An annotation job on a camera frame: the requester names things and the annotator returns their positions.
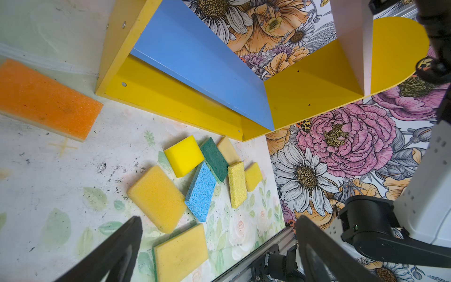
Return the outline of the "yellow wooden shelf unit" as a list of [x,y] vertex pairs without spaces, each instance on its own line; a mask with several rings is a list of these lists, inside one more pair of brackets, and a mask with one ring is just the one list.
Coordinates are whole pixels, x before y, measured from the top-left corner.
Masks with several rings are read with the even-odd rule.
[[425,29],[371,1],[116,1],[96,94],[238,141],[406,81]]

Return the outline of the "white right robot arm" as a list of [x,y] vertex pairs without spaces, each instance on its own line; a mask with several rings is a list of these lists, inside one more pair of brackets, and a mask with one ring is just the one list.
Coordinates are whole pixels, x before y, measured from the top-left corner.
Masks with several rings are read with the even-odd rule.
[[451,265],[451,94],[446,92],[425,157],[395,201],[353,196],[339,214],[342,240],[372,260]]

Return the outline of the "textured yellow sponge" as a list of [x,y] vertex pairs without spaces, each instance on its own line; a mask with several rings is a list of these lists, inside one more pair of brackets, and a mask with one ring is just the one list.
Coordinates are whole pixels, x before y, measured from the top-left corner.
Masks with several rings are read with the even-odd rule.
[[247,199],[244,163],[237,162],[228,167],[231,207],[237,209]]

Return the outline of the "rounded yellow sponge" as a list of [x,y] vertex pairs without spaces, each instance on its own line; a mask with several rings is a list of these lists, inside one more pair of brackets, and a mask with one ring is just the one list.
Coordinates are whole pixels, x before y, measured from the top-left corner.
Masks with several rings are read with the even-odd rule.
[[128,189],[127,194],[165,234],[175,230],[187,209],[184,195],[159,166],[149,169]]

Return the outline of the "dark green sponge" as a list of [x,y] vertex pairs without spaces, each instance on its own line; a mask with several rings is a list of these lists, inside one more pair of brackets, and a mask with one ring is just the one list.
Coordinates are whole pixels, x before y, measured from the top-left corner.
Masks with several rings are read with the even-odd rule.
[[200,150],[219,181],[224,182],[228,175],[229,164],[223,157],[222,153],[218,150],[213,139],[211,137],[206,139],[201,144]]

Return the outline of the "orange sponge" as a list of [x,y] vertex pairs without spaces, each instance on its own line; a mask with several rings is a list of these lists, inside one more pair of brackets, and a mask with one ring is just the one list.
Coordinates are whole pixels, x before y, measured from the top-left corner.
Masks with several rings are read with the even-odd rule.
[[25,65],[1,65],[1,114],[83,142],[103,104]]

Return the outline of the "tan yellow sponge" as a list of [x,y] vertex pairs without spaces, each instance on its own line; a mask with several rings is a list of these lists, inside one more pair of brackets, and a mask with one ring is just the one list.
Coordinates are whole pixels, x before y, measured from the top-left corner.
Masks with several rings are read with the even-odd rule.
[[229,165],[241,162],[240,157],[238,156],[234,146],[232,145],[228,137],[225,136],[222,138],[222,140],[217,145],[217,149],[220,151]]

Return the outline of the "bright yellow sponge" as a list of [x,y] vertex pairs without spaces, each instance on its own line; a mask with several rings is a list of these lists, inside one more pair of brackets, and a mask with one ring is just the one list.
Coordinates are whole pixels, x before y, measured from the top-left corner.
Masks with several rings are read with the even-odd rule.
[[184,177],[204,161],[194,136],[189,136],[164,150],[164,154],[177,178]]

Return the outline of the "yellow sponge green backing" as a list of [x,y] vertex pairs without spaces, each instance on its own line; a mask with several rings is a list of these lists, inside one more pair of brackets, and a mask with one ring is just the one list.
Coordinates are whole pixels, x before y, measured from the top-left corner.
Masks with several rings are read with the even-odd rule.
[[156,280],[180,282],[209,258],[204,226],[197,224],[153,249]]

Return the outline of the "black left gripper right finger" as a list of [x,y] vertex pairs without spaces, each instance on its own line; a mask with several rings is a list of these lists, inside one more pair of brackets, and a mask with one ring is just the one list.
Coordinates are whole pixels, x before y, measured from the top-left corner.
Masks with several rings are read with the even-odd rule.
[[307,282],[378,282],[380,279],[360,265],[343,248],[305,216],[295,224],[298,252]]

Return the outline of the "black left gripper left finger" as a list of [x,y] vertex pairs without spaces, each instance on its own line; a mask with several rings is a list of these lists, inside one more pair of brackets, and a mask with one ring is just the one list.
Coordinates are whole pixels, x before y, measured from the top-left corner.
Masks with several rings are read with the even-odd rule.
[[57,279],[58,282],[129,282],[135,268],[143,229],[139,216],[131,217],[114,234]]

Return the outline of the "small yellow sponge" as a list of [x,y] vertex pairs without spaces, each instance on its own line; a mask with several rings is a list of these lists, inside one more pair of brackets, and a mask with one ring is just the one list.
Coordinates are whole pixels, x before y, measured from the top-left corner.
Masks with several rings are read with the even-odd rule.
[[254,162],[245,170],[245,185],[248,192],[254,191],[262,179],[263,176],[257,162]]

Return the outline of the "aluminium front rail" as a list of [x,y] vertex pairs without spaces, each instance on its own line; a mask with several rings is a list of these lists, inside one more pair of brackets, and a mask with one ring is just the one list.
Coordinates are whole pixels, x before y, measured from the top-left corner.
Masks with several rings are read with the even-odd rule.
[[299,270],[293,228],[287,226],[269,241],[215,278],[216,282],[304,282]]

